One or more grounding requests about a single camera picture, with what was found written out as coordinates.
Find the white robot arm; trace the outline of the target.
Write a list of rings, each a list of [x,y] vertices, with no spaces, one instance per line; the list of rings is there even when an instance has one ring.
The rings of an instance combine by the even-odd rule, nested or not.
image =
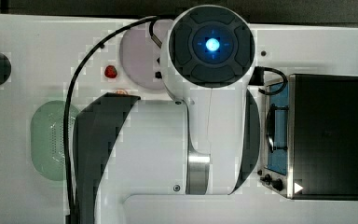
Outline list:
[[[169,28],[159,65],[168,99],[108,92],[77,115],[72,224],[126,224],[135,195],[230,195],[254,170],[260,121],[245,19],[192,7]]]

